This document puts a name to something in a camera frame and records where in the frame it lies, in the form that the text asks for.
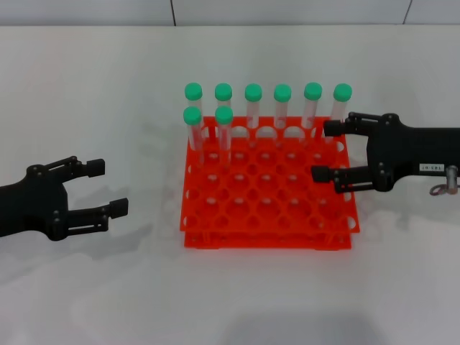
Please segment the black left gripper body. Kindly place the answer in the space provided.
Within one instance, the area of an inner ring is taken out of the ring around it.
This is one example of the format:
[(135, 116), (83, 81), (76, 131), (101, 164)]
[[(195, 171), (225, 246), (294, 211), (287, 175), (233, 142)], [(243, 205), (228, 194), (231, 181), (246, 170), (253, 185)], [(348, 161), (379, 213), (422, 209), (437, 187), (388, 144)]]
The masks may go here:
[(27, 168), (17, 183), (1, 187), (1, 236), (38, 231), (51, 241), (67, 236), (68, 194), (55, 171), (45, 165)]

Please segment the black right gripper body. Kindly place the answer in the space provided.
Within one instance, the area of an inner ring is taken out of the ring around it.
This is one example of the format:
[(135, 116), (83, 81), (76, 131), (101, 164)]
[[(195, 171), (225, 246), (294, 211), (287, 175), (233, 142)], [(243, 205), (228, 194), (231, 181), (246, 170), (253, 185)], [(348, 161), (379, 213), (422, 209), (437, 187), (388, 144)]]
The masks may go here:
[(384, 114), (381, 137), (369, 137), (367, 162), (374, 189), (387, 192), (407, 176), (446, 179), (446, 193), (459, 192), (459, 129), (421, 128)]

